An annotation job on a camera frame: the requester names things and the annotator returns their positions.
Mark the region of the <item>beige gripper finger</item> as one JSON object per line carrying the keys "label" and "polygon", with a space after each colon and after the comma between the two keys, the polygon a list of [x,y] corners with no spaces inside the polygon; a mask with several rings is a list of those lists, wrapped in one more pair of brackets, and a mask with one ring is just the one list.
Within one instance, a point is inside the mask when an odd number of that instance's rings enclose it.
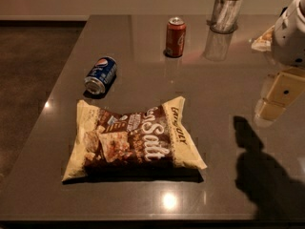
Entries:
{"label": "beige gripper finger", "polygon": [[268,102],[288,107],[305,91],[305,71],[291,67],[280,71],[266,95]]}
{"label": "beige gripper finger", "polygon": [[285,108],[262,98],[258,100],[254,112],[260,119],[275,121],[285,112]]}

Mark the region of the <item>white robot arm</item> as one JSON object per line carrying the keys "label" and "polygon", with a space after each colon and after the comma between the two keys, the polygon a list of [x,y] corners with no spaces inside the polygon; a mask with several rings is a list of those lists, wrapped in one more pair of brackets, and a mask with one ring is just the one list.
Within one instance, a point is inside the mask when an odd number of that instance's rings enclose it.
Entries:
{"label": "white robot arm", "polygon": [[305,92],[305,0],[294,0],[284,9],[252,49],[265,52],[274,65],[282,67],[265,80],[254,111],[254,121],[268,126]]}

